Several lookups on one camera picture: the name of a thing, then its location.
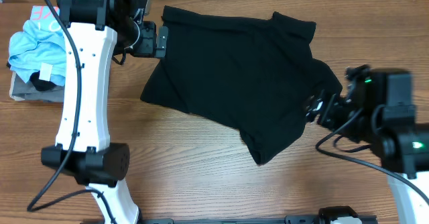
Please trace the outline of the black t-shirt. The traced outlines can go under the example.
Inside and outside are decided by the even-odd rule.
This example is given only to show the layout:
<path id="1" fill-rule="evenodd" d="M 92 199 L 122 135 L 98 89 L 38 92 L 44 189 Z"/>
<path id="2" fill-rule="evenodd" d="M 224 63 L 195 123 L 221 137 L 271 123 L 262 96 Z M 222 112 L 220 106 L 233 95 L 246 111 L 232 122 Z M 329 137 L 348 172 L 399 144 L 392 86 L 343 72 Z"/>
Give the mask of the black t-shirt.
<path id="1" fill-rule="evenodd" d="M 167 6 L 166 55 L 141 94 L 146 103 L 237 129 L 256 164 L 299 139 L 305 102 L 342 85 L 312 56 L 313 21 L 202 15 Z"/>

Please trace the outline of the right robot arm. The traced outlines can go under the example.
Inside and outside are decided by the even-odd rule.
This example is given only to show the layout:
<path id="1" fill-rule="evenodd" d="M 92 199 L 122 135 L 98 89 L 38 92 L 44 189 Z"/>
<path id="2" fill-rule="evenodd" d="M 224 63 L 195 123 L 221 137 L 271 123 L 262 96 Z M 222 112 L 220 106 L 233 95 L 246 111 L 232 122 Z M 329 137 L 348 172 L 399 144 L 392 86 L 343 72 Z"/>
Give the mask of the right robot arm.
<path id="1" fill-rule="evenodd" d="M 305 105 L 306 120 L 331 131 L 315 146 L 321 154 L 354 162 L 387 175 L 400 223 L 428 222 L 428 124 L 416 123 L 412 73 L 368 65 L 349 68 L 348 94 L 321 90 Z M 365 142 L 381 163 L 352 158 L 353 150 L 321 149 L 328 139 Z"/>

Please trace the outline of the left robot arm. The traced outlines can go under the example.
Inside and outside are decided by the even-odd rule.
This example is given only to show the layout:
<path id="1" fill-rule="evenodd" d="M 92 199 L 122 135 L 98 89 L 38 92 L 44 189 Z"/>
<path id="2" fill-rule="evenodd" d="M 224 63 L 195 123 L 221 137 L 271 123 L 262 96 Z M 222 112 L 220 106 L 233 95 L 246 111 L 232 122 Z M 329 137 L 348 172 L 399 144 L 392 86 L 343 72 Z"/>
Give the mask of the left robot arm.
<path id="1" fill-rule="evenodd" d="M 42 164 L 72 176 L 94 196 L 105 223 L 143 221 L 125 177 L 127 144 L 113 143 L 107 122 L 111 63 L 122 57 L 163 58 L 168 29 L 144 17 L 149 0 L 57 0 L 64 31 L 66 82 L 60 127 Z"/>

